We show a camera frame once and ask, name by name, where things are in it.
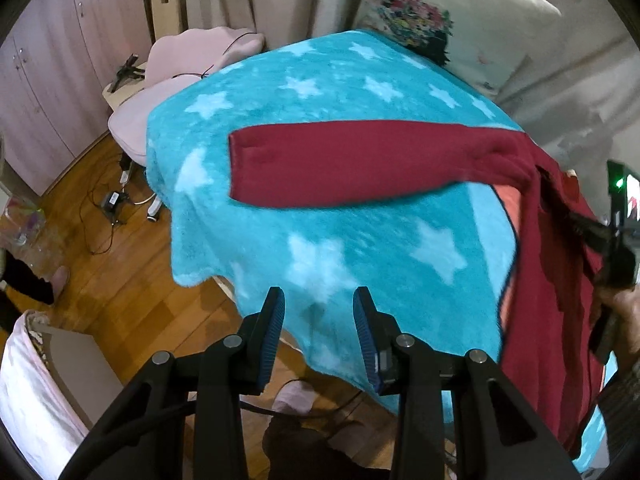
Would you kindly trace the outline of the grey knit sleeve forearm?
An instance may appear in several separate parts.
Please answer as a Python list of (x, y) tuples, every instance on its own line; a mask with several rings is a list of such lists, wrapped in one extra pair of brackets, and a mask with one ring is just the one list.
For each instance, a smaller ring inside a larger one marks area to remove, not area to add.
[(639, 478), (639, 360), (618, 370), (598, 401), (615, 479)]

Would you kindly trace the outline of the person's right hand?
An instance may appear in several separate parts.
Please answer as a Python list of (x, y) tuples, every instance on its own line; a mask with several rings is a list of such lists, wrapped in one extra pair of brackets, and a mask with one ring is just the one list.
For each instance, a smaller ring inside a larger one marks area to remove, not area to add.
[(596, 297), (620, 318), (620, 332), (614, 344), (618, 370), (629, 370), (639, 359), (640, 299), (639, 285), (622, 289), (599, 286)]

